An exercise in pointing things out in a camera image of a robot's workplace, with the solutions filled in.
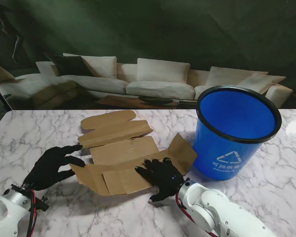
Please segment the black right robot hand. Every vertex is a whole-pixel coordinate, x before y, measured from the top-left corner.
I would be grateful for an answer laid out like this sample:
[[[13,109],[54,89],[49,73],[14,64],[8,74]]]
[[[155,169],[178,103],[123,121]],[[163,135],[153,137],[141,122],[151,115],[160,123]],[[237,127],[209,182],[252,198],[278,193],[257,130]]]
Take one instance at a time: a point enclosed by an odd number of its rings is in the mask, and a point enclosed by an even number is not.
[[[162,161],[145,159],[144,166],[136,166],[135,171],[159,189],[157,194],[149,198],[150,203],[163,201],[168,197],[175,196],[185,183],[183,175],[168,157],[165,157]]]

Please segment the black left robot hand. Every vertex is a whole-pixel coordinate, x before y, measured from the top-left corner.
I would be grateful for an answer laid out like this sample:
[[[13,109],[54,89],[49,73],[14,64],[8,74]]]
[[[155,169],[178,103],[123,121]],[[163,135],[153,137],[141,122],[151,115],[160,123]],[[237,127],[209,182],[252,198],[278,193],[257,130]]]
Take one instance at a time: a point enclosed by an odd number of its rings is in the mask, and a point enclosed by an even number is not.
[[[85,167],[85,162],[72,156],[73,152],[82,149],[82,145],[53,147],[44,152],[36,161],[34,167],[23,181],[27,189],[41,191],[50,188],[54,184],[75,175],[72,169],[59,171],[61,166],[73,164]]]

